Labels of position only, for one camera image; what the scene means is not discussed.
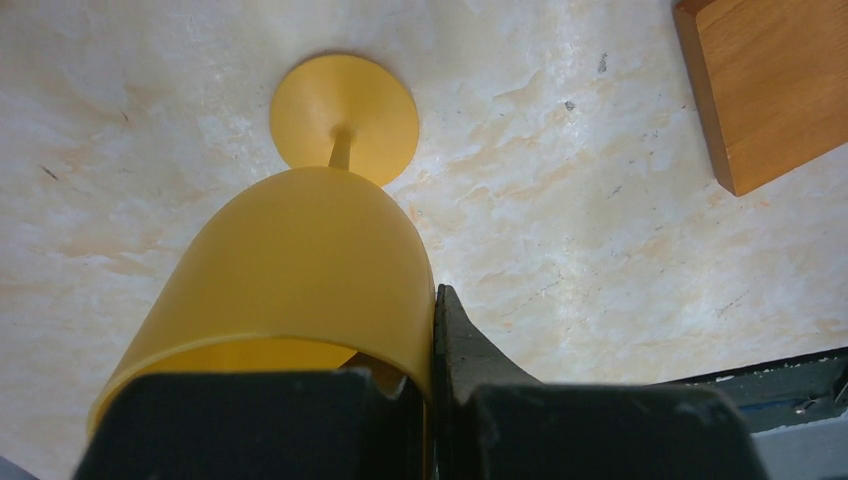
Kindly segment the gold wire glass rack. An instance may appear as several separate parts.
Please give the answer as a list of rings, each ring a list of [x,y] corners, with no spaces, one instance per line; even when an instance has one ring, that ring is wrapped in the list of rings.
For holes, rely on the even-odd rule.
[[[679,1],[673,20],[718,183],[746,195],[847,141],[847,3]]]

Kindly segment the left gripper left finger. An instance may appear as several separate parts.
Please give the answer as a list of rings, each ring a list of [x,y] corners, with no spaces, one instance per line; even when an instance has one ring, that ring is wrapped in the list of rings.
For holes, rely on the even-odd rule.
[[[423,401],[364,368],[153,374],[116,396],[79,479],[423,479]]]

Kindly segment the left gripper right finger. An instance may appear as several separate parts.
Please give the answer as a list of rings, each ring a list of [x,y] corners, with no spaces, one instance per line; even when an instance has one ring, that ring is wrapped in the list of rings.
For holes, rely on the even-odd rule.
[[[686,385],[546,384],[437,290],[433,333],[438,479],[763,479],[721,393]]]

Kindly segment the yellow plastic wine glass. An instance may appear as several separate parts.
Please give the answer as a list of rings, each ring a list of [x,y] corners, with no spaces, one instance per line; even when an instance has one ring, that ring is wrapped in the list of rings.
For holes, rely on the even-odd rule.
[[[154,373],[334,370],[365,354],[430,397],[432,268],[385,191],[419,132],[411,94],[377,63],[325,54],[287,73],[270,102],[286,170],[203,226],[94,401],[88,433]]]

